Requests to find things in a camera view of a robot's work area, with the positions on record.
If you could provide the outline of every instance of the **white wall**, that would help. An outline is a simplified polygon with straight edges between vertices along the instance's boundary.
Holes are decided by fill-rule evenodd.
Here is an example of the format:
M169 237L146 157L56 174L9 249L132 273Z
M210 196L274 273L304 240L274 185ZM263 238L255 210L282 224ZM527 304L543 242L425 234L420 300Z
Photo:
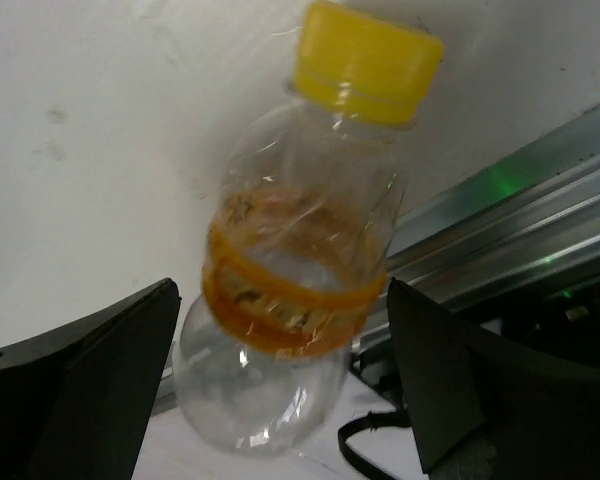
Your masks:
M0 0L0 346L163 276L198 293L225 152L307 0ZM405 165L420 204L600 102L600 0L357 0L448 54Z

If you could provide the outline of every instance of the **white surface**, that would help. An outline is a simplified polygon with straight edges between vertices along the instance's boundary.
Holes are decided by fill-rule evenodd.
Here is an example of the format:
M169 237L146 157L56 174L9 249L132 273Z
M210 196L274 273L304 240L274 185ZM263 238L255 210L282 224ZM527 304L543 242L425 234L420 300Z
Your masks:
M179 410L151 419L133 480L355 480L362 479L342 459L337 431L369 410L393 407L349 376L334 414L324 428L298 452L275 460L245 461L219 454L189 429ZM425 480L411 430L382 429L362 432L351 445L398 478Z
M163 276L191 303L225 153L283 100L307 2L0 0L0 346ZM600 0L356 2L448 48L406 208L600 102Z

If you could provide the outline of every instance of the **bottle bottom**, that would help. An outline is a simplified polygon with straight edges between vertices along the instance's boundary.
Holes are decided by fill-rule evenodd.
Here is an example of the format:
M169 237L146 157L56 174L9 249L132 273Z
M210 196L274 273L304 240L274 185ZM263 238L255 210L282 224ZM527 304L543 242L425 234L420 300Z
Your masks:
M260 352L225 333L201 296L173 352L178 405L216 449L279 455L324 423L342 389L349 352L284 359Z

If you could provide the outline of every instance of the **black cable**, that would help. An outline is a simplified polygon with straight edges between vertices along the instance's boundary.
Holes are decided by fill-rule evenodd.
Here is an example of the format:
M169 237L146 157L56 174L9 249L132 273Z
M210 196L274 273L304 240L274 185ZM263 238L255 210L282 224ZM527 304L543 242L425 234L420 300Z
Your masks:
M347 440L356 433L378 428L397 427L411 428L411 419L406 410L394 412L369 412L366 417L356 418L338 430L338 447L349 465L370 480L398 480L384 470L359 455L348 444Z

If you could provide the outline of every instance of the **bottle neck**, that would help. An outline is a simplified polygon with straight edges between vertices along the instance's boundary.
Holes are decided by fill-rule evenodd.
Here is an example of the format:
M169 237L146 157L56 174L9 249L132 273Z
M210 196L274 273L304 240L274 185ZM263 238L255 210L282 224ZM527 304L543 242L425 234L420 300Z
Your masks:
M305 97L297 98L297 120L305 128L317 128L342 140L365 144L390 145L410 125L387 126L360 121L355 116L328 111Z

